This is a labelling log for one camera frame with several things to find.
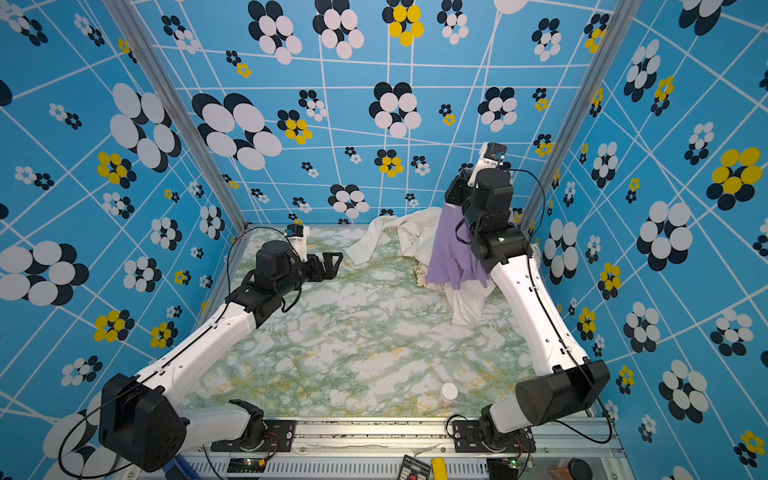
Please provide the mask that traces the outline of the purple cloth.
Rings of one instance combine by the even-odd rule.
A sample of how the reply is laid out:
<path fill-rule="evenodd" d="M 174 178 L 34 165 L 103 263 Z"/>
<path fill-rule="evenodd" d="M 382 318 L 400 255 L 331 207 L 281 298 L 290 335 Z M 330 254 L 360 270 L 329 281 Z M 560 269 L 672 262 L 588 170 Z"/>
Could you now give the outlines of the purple cloth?
<path fill-rule="evenodd" d="M 476 281 L 486 288 L 490 276 L 474 256 L 468 243 L 468 229 L 459 207 L 445 204 L 435 234 L 426 280 L 432 284 L 449 284 L 460 290 L 467 282 Z"/>

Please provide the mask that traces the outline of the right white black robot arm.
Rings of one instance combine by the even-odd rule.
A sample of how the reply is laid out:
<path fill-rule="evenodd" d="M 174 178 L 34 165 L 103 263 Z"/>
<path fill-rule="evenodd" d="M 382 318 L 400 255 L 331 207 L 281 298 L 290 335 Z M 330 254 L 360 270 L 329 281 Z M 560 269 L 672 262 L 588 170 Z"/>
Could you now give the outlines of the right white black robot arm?
<path fill-rule="evenodd" d="M 445 194 L 460 208 L 458 241 L 499 288 L 519 322 L 535 377 L 519 382 L 512 396 L 483 408 L 479 427 L 489 448 L 500 450 L 534 426 L 600 405 L 610 372 L 593 361 L 566 327 L 539 273 L 526 234 L 509 217 L 510 174 L 496 168 L 462 170 Z"/>

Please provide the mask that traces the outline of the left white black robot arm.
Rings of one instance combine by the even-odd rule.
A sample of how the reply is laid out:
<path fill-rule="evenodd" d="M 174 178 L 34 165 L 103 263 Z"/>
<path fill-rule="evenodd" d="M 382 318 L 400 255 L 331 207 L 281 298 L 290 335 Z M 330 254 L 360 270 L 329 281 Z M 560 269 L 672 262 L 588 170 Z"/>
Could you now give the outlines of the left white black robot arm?
<path fill-rule="evenodd" d="M 252 450 L 267 438 L 264 413 L 240 399 L 188 413 L 182 401 L 231 347 L 274 313 L 286 313 L 307 282 L 336 277 L 340 252 L 309 254 L 304 240 L 274 240 L 257 251 L 253 269 L 188 338 L 132 376 L 117 374 L 103 387 L 99 443 L 127 462 L 153 472 L 178 453 L 215 442 Z"/>

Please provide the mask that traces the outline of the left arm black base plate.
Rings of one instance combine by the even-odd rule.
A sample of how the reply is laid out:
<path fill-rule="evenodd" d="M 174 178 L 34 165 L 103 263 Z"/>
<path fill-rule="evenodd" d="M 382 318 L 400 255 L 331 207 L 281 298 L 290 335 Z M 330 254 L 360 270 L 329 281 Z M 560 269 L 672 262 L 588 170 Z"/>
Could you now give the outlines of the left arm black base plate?
<path fill-rule="evenodd" d="M 263 435 L 255 444 L 246 440 L 221 440 L 213 442 L 210 449 L 213 452 L 262 452 L 284 453 L 290 452 L 293 441 L 296 438 L 295 420 L 267 419 L 263 421 Z"/>

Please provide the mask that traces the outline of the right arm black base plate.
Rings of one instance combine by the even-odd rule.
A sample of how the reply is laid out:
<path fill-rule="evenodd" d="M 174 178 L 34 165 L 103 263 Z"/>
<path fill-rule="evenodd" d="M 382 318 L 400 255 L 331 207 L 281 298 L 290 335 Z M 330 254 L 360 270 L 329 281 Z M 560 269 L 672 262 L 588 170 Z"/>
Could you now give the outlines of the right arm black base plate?
<path fill-rule="evenodd" d="M 528 429 L 498 433 L 480 420 L 453 419 L 447 423 L 446 433 L 457 453 L 526 455 L 537 450 Z"/>

